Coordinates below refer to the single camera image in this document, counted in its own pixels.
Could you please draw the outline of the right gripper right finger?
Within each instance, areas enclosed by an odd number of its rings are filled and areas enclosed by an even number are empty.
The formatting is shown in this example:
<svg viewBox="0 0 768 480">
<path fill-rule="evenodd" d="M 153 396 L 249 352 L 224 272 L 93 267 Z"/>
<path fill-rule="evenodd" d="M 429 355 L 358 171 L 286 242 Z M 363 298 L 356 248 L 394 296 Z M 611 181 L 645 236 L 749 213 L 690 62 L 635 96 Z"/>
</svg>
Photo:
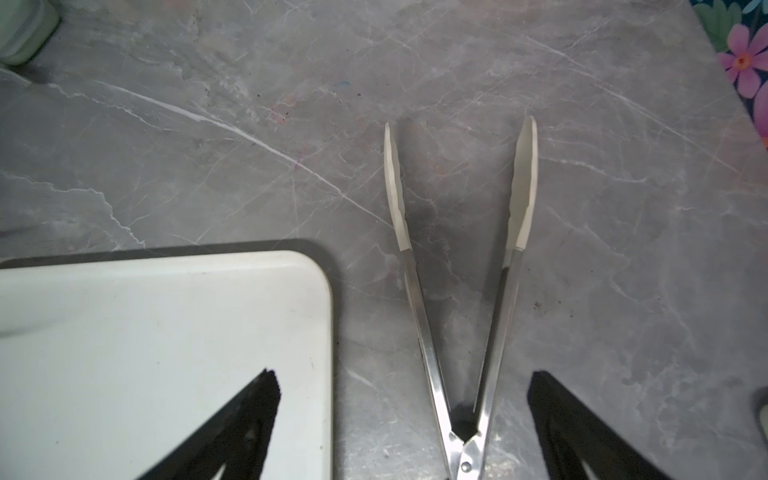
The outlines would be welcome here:
<svg viewBox="0 0 768 480">
<path fill-rule="evenodd" d="M 533 373 L 527 392 L 551 479 L 666 479 L 547 371 Z"/>
</svg>

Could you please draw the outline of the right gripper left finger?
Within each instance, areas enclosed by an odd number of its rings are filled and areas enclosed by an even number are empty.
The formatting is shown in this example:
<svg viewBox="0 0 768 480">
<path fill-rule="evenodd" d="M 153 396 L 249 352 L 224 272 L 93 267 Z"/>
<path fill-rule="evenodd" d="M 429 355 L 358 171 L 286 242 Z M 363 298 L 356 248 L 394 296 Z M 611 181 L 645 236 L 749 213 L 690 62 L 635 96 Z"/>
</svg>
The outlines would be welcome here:
<svg viewBox="0 0 768 480">
<path fill-rule="evenodd" d="M 263 370 L 144 479 L 258 479 L 263 471 L 281 390 Z"/>
</svg>

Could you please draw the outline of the steel tongs white tips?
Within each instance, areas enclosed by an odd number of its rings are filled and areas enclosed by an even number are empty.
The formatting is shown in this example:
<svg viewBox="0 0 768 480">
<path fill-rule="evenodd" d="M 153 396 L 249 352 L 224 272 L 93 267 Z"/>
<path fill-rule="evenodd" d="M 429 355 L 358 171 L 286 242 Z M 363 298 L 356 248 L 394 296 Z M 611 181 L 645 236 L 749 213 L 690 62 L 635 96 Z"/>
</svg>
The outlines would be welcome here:
<svg viewBox="0 0 768 480">
<path fill-rule="evenodd" d="M 461 214 L 453 231 L 466 240 L 480 230 L 483 252 L 450 262 L 427 244 L 427 205 L 417 196 L 418 168 L 398 156 L 397 131 L 383 130 L 383 178 L 402 288 L 416 325 L 426 386 L 440 450 L 450 479 L 481 479 L 492 435 L 505 346 L 523 273 L 539 184 L 537 121 L 526 116 L 501 174 L 492 181 L 491 211 L 480 213 L 480 195 L 461 207 L 455 194 L 444 205 Z M 479 261 L 479 267 L 468 266 Z M 468 267 L 470 277 L 459 270 Z"/>
</svg>

